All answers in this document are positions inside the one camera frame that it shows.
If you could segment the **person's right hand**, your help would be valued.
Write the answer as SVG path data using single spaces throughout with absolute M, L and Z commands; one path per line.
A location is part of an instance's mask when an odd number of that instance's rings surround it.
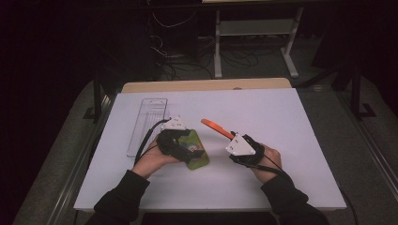
M 279 171 L 282 167 L 281 154 L 277 150 L 272 149 L 264 144 L 263 147 L 265 148 L 265 155 L 259 164 L 261 166 L 270 167 Z M 274 172 L 266 172 L 258 169 L 253 169 L 253 174 L 262 184 L 265 184 L 277 176 L 277 174 Z

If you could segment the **black metal stand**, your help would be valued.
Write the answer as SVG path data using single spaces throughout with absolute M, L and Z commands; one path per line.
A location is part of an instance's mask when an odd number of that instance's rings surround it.
M 92 87 L 93 105 L 86 109 L 84 119 L 90 119 L 94 124 L 97 124 L 104 113 L 105 103 L 107 101 L 107 95 L 102 87 L 100 73 L 98 71 L 93 77 Z
M 360 60 L 356 55 L 352 58 L 352 68 L 350 110 L 359 121 L 365 117 L 376 117 L 374 110 L 368 103 L 360 102 Z

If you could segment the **green snack packet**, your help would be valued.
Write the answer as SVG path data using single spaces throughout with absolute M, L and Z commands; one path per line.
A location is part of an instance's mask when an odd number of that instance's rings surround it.
M 191 153 L 194 150 L 205 150 L 201 139 L 197 132 L 194 129 L 190 130 L 190 133 L 187 136 L 182 136 L 178 139 L 178 142 L 181 146 L 188 149 Z M 209 163 L 209 157 L 207 155 L 207 151 L 200 157 L 191 159 L 189 163 L 187 163 L 187 168 L 190 170 L 196 170 L 201 167 L 206 166 Z

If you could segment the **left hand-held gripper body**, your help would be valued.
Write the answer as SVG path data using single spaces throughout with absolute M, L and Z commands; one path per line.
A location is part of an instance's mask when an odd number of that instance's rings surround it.
M 161 125 L 161 133 L 157 138 L 157 145 L 166 156 L 171 156 L 189 163 L 191 151 L 180 143 L 182 137 L 188 137 L 191 131 L 179 115 L 165 119 Z

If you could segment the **person's left hand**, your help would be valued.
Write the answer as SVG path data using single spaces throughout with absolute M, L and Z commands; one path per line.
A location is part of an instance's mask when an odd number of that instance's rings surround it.
M 178 159 L 164 155 L 157 142 L 153 141 L 138 162 L 134 164 L 131 171 L 147 179 L 163 166 L 178 162 Z

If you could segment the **light wooden table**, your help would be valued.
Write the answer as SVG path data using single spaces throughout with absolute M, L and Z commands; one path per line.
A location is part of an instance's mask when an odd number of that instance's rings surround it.
M 286 78 L 128 82 L 122 93 L 291 88 Z

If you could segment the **white metal desk frame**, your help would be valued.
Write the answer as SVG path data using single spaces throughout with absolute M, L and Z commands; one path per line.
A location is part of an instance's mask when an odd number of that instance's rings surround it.
M 304 8 L 299 7 L 293 19 L 268 19 L 268 20 L 233 20 L 221 19 L 221 12 L 216 11 L 215 20 L 215 53 L 214 53 L 214 76 L 216 79 L 222 77 L 222 63 L 220 54 L 221 37 L 242 37 L 261 35 L 288 35 L 288 39 L 280 48 L 283 60 L 292 78 L 299 76 L 298 71 L 291 58 L 290 52 L 295 41 L 297 31 Z

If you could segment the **aluminium rail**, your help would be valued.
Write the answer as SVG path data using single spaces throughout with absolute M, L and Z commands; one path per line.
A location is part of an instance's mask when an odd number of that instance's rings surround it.
M 58 185 L 45 225 L 74 224 L 73 208 L 115 98 L 99 101 L 80 95 L 48 156 L 54 184 Z
M 347 97 L 342 93 L 337 93 L 336 97 L 343 106 L 348 117 L 352 121 L 352 124 L 360 133 L 363 141 L 365 142 L 368 150 L 370 151 L 370 156 L 375 163 L 376 167 L 380 171 L 382 177 L 384 178 L 388 188 L 394 199 L 398 202 L 398 176 L 395 174 L 390 164 L 382 154 L 379 146 L 376 144 L 375 139 L 371 136 L 369 130 L 365 127 L 362 121 L 362 117 L 355 115 L 350 109 L 350 103 Z

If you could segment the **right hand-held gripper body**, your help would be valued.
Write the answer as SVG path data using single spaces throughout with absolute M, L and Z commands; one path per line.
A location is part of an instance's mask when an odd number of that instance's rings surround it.
M 265 154 L 265 147 L 249 135 L 233 133 L 232 136 L 231 142 L 225 148 L 229 157 L 237 164 L 256 167 Z

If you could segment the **clear plastic slotted rack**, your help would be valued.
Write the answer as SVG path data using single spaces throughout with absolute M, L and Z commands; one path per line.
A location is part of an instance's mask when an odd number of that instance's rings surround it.
M 135 158 L 139 149 L 146 150 L 156 134 L 160 132 L 160 121 L 168 118 L 167 103 L 167 98 L 142 100 L 127 151 L 129 158 Z

